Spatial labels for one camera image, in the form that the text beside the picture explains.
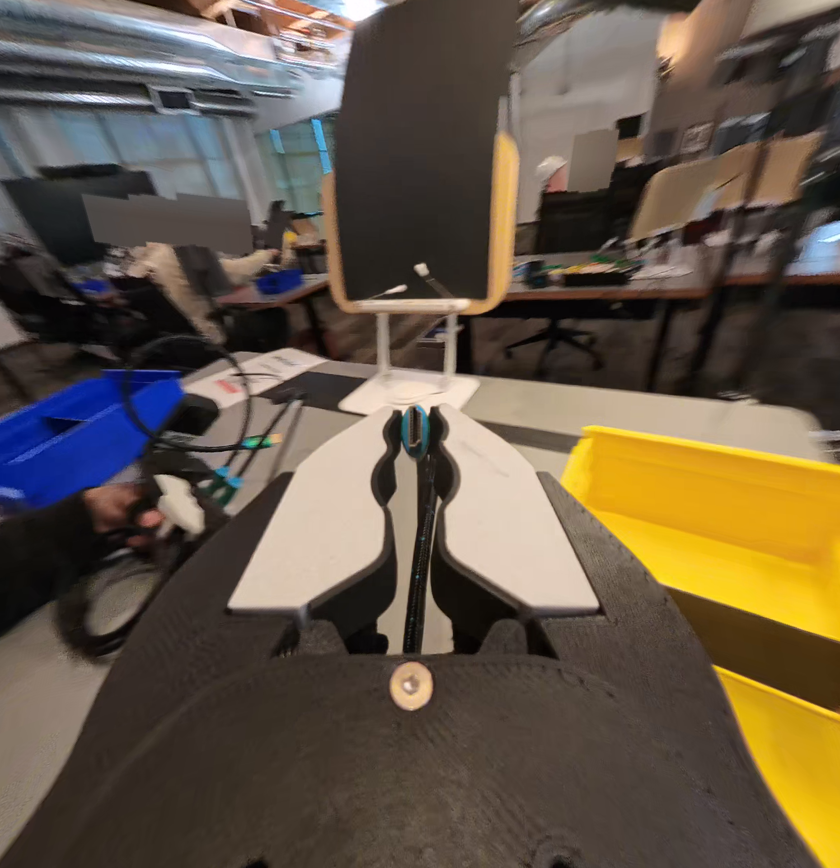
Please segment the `black office chair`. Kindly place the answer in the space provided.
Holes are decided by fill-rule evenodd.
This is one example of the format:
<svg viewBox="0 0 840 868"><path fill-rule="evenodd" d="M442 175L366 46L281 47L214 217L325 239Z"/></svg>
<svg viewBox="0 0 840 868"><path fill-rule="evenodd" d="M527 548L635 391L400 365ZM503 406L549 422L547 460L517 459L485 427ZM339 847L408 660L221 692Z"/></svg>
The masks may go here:
<svg viewBox="0 0 840 868"><path fill-rule="evenodd" d="M608 227L607 191L545 193L541 197L534 252L536 254L569 254L597 251ZM543 343L535 375L544 377L546 361L560 344L570 346L591 359L593 371L604 362L596 352L596 337L589 331L563 327L560 319L549 319L543 331L504 347L511 360L513 352L523 346Z"/></svg>

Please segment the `yellow plastic bin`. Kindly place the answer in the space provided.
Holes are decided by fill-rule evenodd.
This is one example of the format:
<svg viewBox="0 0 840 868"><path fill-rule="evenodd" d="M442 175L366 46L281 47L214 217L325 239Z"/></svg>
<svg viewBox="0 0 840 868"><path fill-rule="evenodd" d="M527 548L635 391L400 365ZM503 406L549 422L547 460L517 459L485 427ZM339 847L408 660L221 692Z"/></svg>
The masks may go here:
<svg viewBox="0 0 840 868"><path fill-rule="evenodd" d="M670 592L776 800L840 866L840 465L591 426L560 483Z"/></svg>

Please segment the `dark computer monitor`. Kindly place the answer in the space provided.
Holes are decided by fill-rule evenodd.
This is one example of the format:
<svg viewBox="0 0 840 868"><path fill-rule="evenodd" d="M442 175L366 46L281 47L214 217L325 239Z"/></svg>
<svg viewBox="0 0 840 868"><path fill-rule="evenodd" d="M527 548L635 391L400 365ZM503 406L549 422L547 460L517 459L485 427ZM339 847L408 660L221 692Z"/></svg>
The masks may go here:
<svg viewBox="0 0 840 868"><path fill-rule="evenodd" d="M156 194L148 172L124 168L111 168L107 173L99 167L95 174L0 179L0 185L46 252L62 266L93 264L108 250L94 239L82 201L84 194L113 199Z"/></svg>

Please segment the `cardboard sheets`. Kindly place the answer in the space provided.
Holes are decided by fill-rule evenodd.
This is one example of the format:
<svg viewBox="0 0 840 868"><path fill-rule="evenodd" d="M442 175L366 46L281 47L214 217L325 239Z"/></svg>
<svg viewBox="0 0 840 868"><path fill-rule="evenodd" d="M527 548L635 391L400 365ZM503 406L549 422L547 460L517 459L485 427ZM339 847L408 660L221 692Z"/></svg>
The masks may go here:
<svg viewBox="0 0 840 868"><path fill-rule="evenodd" d="M778 208L799 197L800 183L816 154L822 132L772 139L751 198L746 192L759 145L736 146L726 153L665 168L643 190L628 239L645 238L683 228L704 213L747 208Z"/></svg>

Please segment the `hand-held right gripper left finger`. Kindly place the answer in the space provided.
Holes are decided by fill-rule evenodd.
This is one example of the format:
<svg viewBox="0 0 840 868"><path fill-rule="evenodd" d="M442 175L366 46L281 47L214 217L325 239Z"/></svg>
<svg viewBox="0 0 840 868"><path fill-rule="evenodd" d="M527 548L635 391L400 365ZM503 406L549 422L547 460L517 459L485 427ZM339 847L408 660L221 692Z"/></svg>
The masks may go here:
<svg viewBox="0 0 840 868"><path fill-rule="evenodd" d="M372 621L394 598L389 502L400 413L376 410L293 473L228 602L230 613Z"/></svg>

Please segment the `laminated instruction sheet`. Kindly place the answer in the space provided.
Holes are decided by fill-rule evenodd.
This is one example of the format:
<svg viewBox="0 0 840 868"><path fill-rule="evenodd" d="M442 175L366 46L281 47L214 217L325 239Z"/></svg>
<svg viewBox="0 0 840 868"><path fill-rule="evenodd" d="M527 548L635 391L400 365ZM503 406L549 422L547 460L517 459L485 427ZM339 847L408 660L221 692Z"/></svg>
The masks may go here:
<svg viewBox="0 0 840 868"><path fill-rule="evenodd" d="M245 401L247 395L258 396L318 367L326 359L295 348L284 348L241 362L243 377L228 368L185 385L188 395L213 401L226 409Z"/></svg>

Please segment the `long office desk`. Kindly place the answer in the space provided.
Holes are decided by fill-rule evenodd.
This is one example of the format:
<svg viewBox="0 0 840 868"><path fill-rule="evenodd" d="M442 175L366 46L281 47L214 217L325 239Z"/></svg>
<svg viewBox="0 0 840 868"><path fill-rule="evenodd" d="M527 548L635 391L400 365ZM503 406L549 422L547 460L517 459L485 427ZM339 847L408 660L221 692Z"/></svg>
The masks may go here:
<svg viewBox="0 0 840 868"><path fill-rule="evenodd" d="M669 343L675 316L687 309L707 305L704 323L698 330L696 344L689 355L685 385L696 382L716 341L723 316L736 294L750 292L757 299L764 331L754 328L750 344L765 347L770 321L787 309L840 309L840 221L828 222L804 233L794 244L791 260L783 275L775 279L774 271L758 270L755 266L733 268L722 284L698 282L686 275L631 280L609 285L577 286L576 288L523 288L516 286L501 304L475 318L461 317L457 335L458 373L479 373L475 353L475 321L481 320L542 320L544 328L515 344L502 348L503 356L511 359L514 351L529 345L541 345L534 368L534 377L548 372L548 358L560 345L584 354L591 369L605 369L608 358L598 349L597 336L592 331L566 327L566 323L582 322L654 322L656 323L640 389L657 390L661 367Z"/></svg>

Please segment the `person's left hand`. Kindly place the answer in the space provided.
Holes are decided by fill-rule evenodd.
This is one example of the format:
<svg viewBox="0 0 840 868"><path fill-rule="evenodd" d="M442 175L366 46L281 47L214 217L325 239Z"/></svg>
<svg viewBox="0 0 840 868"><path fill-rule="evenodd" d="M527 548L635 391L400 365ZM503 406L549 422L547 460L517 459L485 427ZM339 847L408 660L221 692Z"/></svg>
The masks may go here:
<svg viewBox="0 0 840 868"><path fill-rule="evenodd" d="M114 483L81 493L94 531L124 548L148 548L165 517L143 483Z"/></svg>

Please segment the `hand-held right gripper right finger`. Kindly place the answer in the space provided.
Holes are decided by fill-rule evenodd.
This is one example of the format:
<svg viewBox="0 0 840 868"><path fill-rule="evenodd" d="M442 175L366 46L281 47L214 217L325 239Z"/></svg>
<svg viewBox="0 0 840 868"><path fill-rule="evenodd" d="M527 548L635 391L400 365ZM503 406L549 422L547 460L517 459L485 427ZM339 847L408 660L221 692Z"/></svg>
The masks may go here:
<svg viewBox="0 0 840 868"><path fill-rule="evenodd" d="M430 583L449 619L594 615L600 603L543 476L460 410L430 411L441 510Z"/></svg>

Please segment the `person's left forearm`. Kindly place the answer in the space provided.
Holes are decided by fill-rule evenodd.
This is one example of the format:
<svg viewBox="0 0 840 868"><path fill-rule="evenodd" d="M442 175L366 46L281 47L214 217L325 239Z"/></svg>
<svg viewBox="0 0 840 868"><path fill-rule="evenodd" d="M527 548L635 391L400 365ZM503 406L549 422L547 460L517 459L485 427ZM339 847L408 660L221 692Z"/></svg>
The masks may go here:
<svg viewBox="0 0 840 868"><path fill-rule="evenodd" d="M0 637L81 576L102 549L92 490L0 523Z"/></svg>

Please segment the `black board with wooden rim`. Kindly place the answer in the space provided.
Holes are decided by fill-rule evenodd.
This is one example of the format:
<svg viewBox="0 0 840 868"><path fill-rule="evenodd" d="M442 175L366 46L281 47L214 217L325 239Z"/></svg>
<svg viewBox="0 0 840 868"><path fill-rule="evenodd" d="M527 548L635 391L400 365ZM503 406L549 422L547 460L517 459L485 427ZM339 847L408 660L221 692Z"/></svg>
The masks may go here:
<svg viewBox="0 0 840 868"><path fill-rule="evenodd" d="M501 303L520 156L498 118L518 16L516 1L408 1L357 24L321 193L342 311Z"/></svg>

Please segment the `blue plastic bin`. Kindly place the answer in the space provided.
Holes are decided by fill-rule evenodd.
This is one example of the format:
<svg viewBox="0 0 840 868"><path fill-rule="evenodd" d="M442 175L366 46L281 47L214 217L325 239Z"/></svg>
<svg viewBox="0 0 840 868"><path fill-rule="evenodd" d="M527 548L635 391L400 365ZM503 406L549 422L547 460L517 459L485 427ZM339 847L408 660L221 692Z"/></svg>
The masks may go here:
<svg viewBox="0 0 840 868"><path fill-rule="evenodd" d="M55 504L136 461L148 436L125 412L123 376L106 370L0 419L1 509Z"/></svg>

